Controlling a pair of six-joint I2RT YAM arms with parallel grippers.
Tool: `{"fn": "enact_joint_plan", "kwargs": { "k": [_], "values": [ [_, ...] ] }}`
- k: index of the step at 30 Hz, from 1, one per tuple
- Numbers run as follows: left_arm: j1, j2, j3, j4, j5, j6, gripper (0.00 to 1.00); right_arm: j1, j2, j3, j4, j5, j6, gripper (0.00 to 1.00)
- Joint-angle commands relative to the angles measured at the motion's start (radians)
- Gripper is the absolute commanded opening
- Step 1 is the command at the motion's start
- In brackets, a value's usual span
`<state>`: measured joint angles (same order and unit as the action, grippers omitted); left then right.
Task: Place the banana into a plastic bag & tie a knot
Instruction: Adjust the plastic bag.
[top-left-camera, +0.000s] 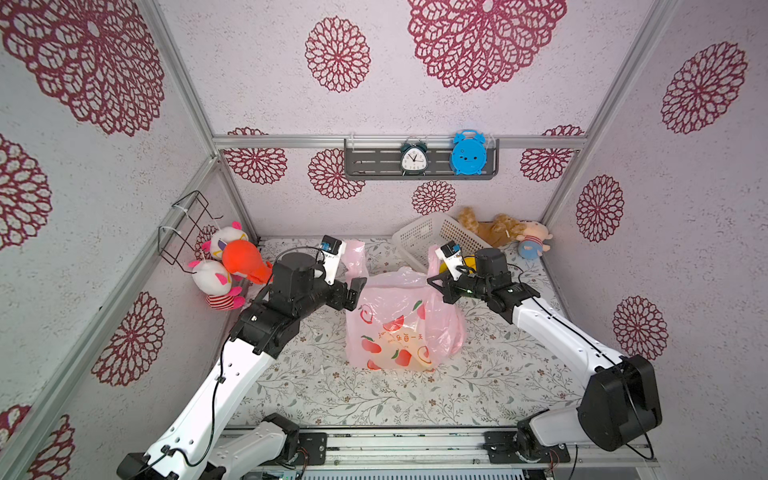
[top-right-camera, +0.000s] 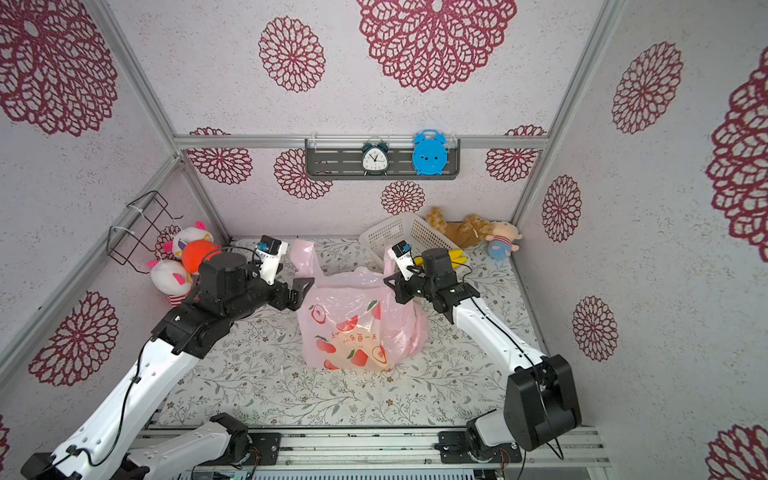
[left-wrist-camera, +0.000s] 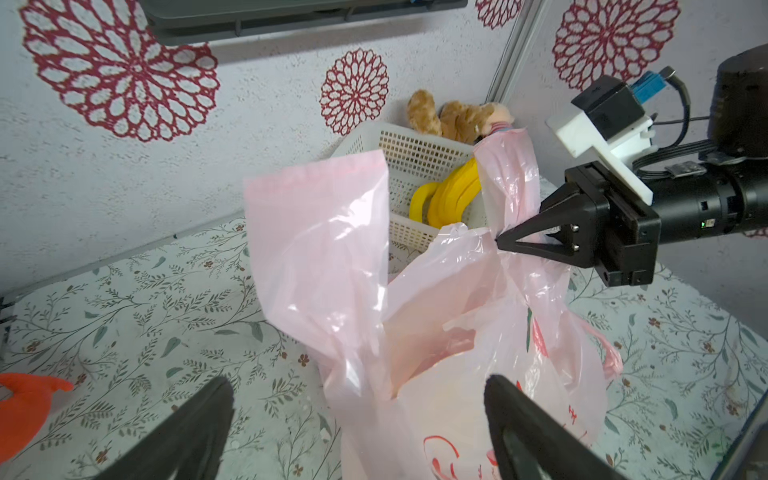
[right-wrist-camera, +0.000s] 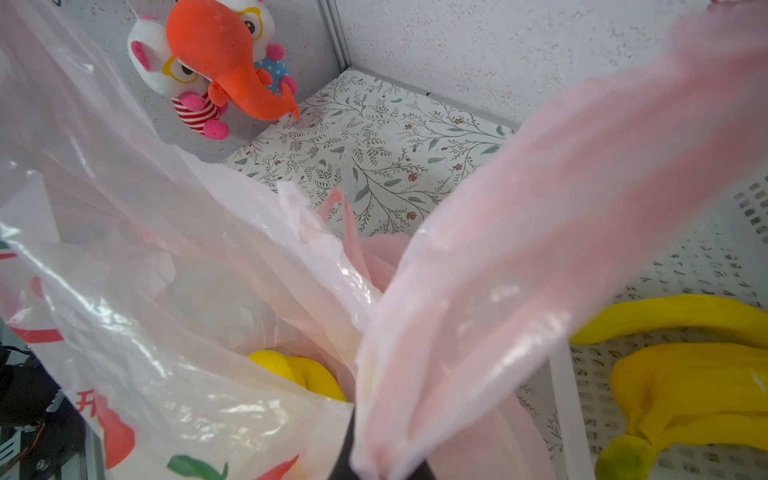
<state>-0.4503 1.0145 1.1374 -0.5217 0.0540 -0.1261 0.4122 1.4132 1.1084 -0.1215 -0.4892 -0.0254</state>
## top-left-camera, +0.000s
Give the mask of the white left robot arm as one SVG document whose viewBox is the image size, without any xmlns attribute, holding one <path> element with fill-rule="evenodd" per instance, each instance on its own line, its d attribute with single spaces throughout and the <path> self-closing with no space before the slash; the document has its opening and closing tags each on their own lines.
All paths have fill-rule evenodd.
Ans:
<svg viewBox="0 0 768 480">
<path fill-rule="evenodd" d="M 280 416 L 238 441 L 216 443 L 245 394 L 298 335 L 302 320 L 324 306 L 357 307 L 367 280 L 337 279 L 345 247 L 326 236 L 318 247 L 295 247 L 277 257 L 270 279 L 240 313 L 193 398 L 146 452 L 126 455 L 119 478 L 238 479 L 264 462 L 293 456 L 298 428 Z"/>
</svg>

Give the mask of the pink plastic bag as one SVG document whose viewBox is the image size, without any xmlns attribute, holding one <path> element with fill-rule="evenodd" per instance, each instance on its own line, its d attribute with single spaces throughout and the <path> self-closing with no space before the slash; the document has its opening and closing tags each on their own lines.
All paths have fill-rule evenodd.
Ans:
<svg viewBox="0 0 768 480">
<path fill-rule="evenodd" d="M 466 341 L 466 319 L 427 283 L 440 272 L 439 247 L 428 248 L 428 270 L 406 266 L 371 276 L 365 244 L 347 243 L 341 262 L 348 281 L 365 277 L 357 307 L 346 314 L 346 357 L 366 370 L 431 371 L 458 354 Z"/>
</svg>

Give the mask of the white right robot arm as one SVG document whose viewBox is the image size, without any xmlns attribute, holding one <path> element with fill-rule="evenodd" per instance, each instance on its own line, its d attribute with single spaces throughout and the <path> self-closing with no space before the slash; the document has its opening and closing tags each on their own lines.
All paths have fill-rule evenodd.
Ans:
<svg viewBox="0 0 768 480">
<path fill-rule="evenodd" d="M 548 409 L 519 421 L 515 456 L 533 463 L 559 445 L 585 442 L 613 452 L 647 438 L 661 425 L 656 375 L 649 360 L 609 348 L 577 327 L 532 286 L 514 278 L 505 254 L 496 248 L 477 251 L 474 266 L 466 264 L 454 242 L 439 247 L 436 256 L 446 270 L 427 282 L 444 303 L 462 297 L 482 301 L 559 358 L 584 389 L 576 407 Z"/>
</svg>

